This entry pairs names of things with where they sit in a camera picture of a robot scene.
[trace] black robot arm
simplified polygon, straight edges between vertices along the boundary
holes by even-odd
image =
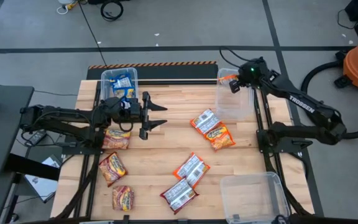
[[[286,126],[281,122],[274,122],[265,131],[265,141],[270,146],[277,145],[282,137],[313,138],[321,143],[333,145],[346,133],[346,127],[338,110],[298,90],[287,77],[269,70],[262,57],[241,65],[238,80],[230,82],[233,93],[243,86],[260,88],[266,94],[288,99],[311,114],[314,123],[317,124],[316,126]]]
[[[21,109],[20,128],[23,132],[33,132],[40,129],[73,136],[82,145],[87,147],[101,147],[104,139],[104,130],[111,122],[120,125],[121,130],[130,131],[133,123],[142,123],[139,137],[147,140],[147,131],[167,122],[166,120],[149,121],[148,110],[167,110],[155,105],[150,95],[143,92],[143,107],[137,98],[130,98],[123,102],[122,98],[112,97],[102,100],[99,106],[91,111],[56,108],[53,106],[31,106]],[[79,128],[68,123],[87,123],[89,126]],[[122,123],[131,123],[128,130],[124,130]]]

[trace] orange and black warning stripe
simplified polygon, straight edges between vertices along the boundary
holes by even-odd
[[[171,65],[212,65],[216,64],[216,61],[205,62],[162,62],[162,63],[132,63],[132,64],[117,64],[108,65],[108,68],[129,68],[129,67],[149,67],[149,66],[171,66]],[[106,68],[105,65],[91,65],[88,69]]]

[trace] transparent storage box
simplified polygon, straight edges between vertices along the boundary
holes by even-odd
[[[223,177],[221,195],[228,224],[271,223],[277,215],[290,215],[280,178],[273,172]]]
[[[137,71],[135,68],[118,68],[106,70],[101,75],[101,92],[100,99],[105,100],[109,97],[113,97],[112,86],[110,80],[118,75],[129,73],[131,75],[132,86],[135,87],[135,97],[139,99],[139,87],[137,85]]]
[[[241,87],[237,93],[232,93],[229,81],[224,77],[238,75],[235,69],[221,68],[218,71],[216,84],[215,107],[216,114],[221,120],[243,121],[254,112],[254,94],[251,88]]]

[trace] wooden tabletop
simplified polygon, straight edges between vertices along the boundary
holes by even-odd
[[[224,218],[219,187],[221,178],[227,175],[262,173],[265,172],[265,164],[255,136],[255,114],[248,115],[245,121],[225,122],[237,144],[218,152],[214,152],[209,141],[190,125],[190,120],[199,116],[205,109],[214,110],[215,88],[215,85],[139,87],[139,93],[148,91],[154,103],[168,108],[168,111],[150,112],[150,120],[167,119],[168,122],[149,132],[147,141],[138,137],[139,124],[135,124],[129,149],[117,151],[128,170],[128,175],[119,179],[113,186],[132,187],[135,192],[134,209],[129,212],[112,209],[112,187],[107,188],[102,173],[98,172],[92,220],[122,220],[124,215],[130,215],[131,220]],[[95,89],[96,81],[82,81],[76,108],[91,110]],[[291,124],[286,100],[272,95],[268,96],[268,100],[273,121]],[[106,151],[100,159],[104,159],[111,152],[113,151]],[[174,215],[160,194],[178,182],[172,172],[191,152],[203,158],[211,169],[196,187],[200,196]],[[89,167],[92,161],[93,158],[89,159]],[[281,161],[287,187],[307,211],[313,212],[302,163],[288,154],[281,154]],[[62,167],[51,217],[58,215],[76,192],[82,162],[83,156],[74,156]],[[87,199],[88,190],[84,193],[80,215],[85,215]]]

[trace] concrete floor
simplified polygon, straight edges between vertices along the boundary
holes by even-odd
[[[353,30],[336,24],[336,14],[350,0],[148,0],[125,1],[123,16],[106,22],[97,6],[83,6],[101,47],[159,46],[273,46],[264,2],[268,2],[281,46],[357,45]],[[76,6],[61,16],[57,1],[9,0],[0,8],[0,49],[48,49],[96,47]],[[342,23],[350,25],[347,16]],[[280,71],[276,52],[237,51],[247,57],[264,56],[270,68]],[[334,60],[330,51],[285,51],[282,53],[288,76],[296,86],[315,66]],[[105,52],[108,64],[217,60],[217,50]],[[99,53],[16,53],[0,54],[0,84],[32,85],[37,90],[76,93],[90,65],[103,64]],[[320,74],[311,82],[310,95],[341,111],[348,130],[358,130],[358,91],[337,90],[333,81],[339,70]],[[32,104],[73,108],[76,98],[35,93]],[[301,122],[308,124],[304,112]],[[24,155],[15,144],[13,153]],[[336,146],[314,143],[309,154],[324,215],[358,218],[358,139]],[[45,220],[52,201],[30,200],[18,204],[20,222]]]

